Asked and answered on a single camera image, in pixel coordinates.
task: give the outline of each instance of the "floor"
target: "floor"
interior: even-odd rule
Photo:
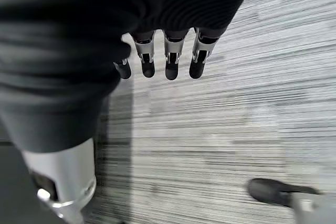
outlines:
[[[190,30],[175,81],[133,71],[101,122],[99,203],[89,223],[293,223],[253,201],[255,177],[336,193],[336,0],[245,0],[208,59],[188,75]]]

